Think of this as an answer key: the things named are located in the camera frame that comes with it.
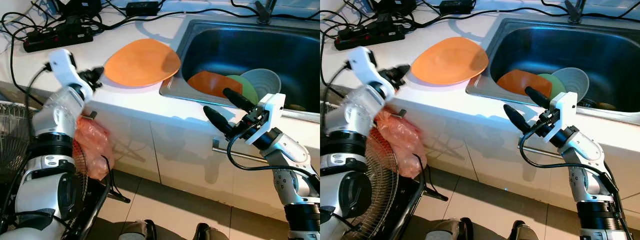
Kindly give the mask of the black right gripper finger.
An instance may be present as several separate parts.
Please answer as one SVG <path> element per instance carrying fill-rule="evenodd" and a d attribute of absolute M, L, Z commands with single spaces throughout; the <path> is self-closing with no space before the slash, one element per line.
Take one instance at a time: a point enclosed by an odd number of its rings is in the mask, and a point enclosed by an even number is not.
<path fill-rule="evenodd" d="M 525 88 L 525 93 L 530 97 L 530 99 L 538 106 L 550 110 L 550 99 L 542 94 L 540 91 L 535 89 L 534 87 L 527 86 Z"/>
<path fill-rule="evenodd" d="M 503 110 L 507 115 L 507 118 L 518 130 L 524 134 L 530 132 L 531 126 L 517 110 L 508 104 L 503 105 Z"/>
<path fill-rule="evenodd" d="M 208 118 L 208 121 L 210 121 L 210 123 L 215 126 L 218 131 L 220 131 L 226 137 L 233 137 L 234 127 L 231 126 L 224 115 L 220 114 L 212 107 L 206 105 L 202 107 L 202 110 L 206 118 Z"/>
<path fill-rule="evenodd" d="M 224 94 L 224 96 L 226 96 L 226 98 L 231 103 L 233 103 L 234 106 L 244 110 L 247 113 L 253 111 L 257 107 L 255 103 L 252 103 L 248 98 L 243 96 L 241 93 L 234 91 L 230 87 L 226 87 L 224 90 L 222 90 L 222 94 Z"/>

